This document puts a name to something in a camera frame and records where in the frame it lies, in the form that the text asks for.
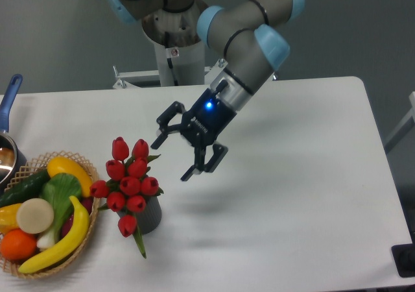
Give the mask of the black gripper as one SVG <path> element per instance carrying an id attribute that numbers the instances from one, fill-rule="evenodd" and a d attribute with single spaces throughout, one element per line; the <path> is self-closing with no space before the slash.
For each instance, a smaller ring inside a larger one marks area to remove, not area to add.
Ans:
<path id="1" fill-rule="evenodd" d="M 170 121 L 178 114 L 183 114 L 182 122 L 170 125 Z M 175 101 L 156 119 L 159 125 L 158 136 L 150 147 L 159 149 L 169 134 L 180 131 L 180 134 L 195 147 L 194 163 L 180 180 L 186 182 L 193 175 L 213 173 L 228 153 L 226 146 L 214 141 L 236 114 L 213 91 L 206 89 L 190 110 L 185 112 L 184 105 Z M 213 155 L 205 163 L 208 145 L 212 145 Z"/>

